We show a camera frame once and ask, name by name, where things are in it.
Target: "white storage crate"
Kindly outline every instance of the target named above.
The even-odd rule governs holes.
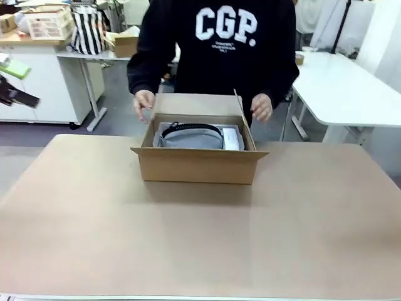
[[[47,4],[24,14],[32,40],[66,40],[75,27],[69,5]]]

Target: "cardboard box on desk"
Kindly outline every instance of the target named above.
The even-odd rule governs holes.
[[[236,124],[244,139],[244,151],[168,149],[153,147],[161,122]],[[140,147],[131,150],[139,156],[145,181],[208,182],[252,184],[258,152],[235,96],[197,94],[158,94],[154,114]]]
[[[13,14],[3,14],[0,16],[0,26],[2,33],[8,33],[16,29],[15,18]]]
[[[106,42],[117,58],[130,58],[137,53],[139,28],[132,26],[122,33],[106,33]]]
[[[117,58],[130,58],[137,53],[137,36],[120,34],[114,38],[114,53]]]

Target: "black strap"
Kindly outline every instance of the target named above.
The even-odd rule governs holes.
[[[179,124],[178,122],[173,122],[167,130],[164,130],[162,132],[162,137],[165,138],[165,136],[167,136],[173,132],[177,132],[179,130],[190,130],[190,129],[213,130],[214,132],[217,132],[221,137],[223,137],[220,130],[213,125],[210,125],[210,124]]]

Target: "black sweatshirt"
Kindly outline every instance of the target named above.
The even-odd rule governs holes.
[[[299,75],[292,0],[153,0],[128,64],[131,93],[157,91],[175,43],[175,92],[232,95],[235,88],[245,113],[259,93],[277,107]]]

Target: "black and white striped bag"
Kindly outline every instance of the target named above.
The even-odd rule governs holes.
[[[71,47],[84,55],[98,55],[105,49],[104,31],[106,16],[91,7],[74,8],[75,29]]]

